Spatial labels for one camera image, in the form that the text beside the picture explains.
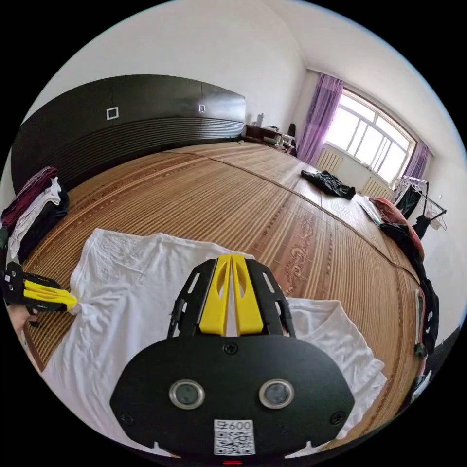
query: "qr code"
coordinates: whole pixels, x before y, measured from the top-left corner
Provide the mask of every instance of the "qr code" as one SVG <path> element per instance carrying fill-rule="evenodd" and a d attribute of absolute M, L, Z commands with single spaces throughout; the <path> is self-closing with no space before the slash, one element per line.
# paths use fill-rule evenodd
<path fill-rule="evenodd" d="M 214 454 L 255 454 L 252 420 L 214 420 Z"/>

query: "purple curtain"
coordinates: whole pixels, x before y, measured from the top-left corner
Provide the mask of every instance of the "purple curtain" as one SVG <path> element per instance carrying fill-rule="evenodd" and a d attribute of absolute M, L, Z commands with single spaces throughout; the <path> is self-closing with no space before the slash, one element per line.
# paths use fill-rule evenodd
<path fill-rule="evenodd" d="M 416 179 L 422 178 L 429 156 L 430 150 L 428 149 L 428 146 L 423 141 L 419 141 L 412 154 L 409 165 L 405 169 L 404 175 L 408 175 L 409 177 L 414 177 Z"/>
<path fill-rule="evenodd" d="M 297 141 L 297 157 L 310 165 L 318 162 L 342 89 L 342 80 L 320 74 L 304 128 Z"/>

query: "wooden desk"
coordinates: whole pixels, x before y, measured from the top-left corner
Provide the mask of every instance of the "wooden desk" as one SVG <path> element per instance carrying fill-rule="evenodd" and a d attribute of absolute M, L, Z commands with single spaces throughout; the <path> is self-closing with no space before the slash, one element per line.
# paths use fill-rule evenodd
<path fill-rule="evenodd" d="M 286 135 L 285 133 L 281 133 L 280 131 L 272 130 L 270 128 L 263 128 L 261 126 L 254 126 L 254 125 L 246 125 L 245 136 L 243 139 L 250 143 L 259 143 L 264 144 L 269 147 L 273 147 L 281 152 L 290 153 L 292 146 L 287 144 L 273 144 L 269 141 L 265 141 L 264 138 L 272 138 L 276 139 L 278 136 L 281 138 L 287 137 L 288 139 L 293 138 L 290 135 Z"/>

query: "window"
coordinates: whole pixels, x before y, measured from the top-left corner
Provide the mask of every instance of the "window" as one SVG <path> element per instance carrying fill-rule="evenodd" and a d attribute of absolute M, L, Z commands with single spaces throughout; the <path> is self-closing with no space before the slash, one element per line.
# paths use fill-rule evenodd
<path fill-rule="evenodd" d="M 378 173 L 391 185 L 409 163 L 415 140 L 394 119 L 344 90 L 326 142 Z"/>

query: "red pillow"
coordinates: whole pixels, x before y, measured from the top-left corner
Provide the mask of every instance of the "red pillow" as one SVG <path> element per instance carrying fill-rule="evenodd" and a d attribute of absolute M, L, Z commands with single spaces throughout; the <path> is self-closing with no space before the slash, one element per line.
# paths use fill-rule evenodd
<path fill-rule="evenodd" d="M 381 217 L 384 222 L 390 222 L 391 224 L 405 224 L 409 228 L 410 238 L 420 252 L 420 257 L 423 261 L 425 259 L 425 251 L 423 250 L 422 242 L 418 238 L 418 235 L 413 227 L 407 222 L 407 219 L 403 216 L 401 211 L 387 199 L 377 198 L 370 200 L 378 208 L 379 212 L 381 212 Z"/>

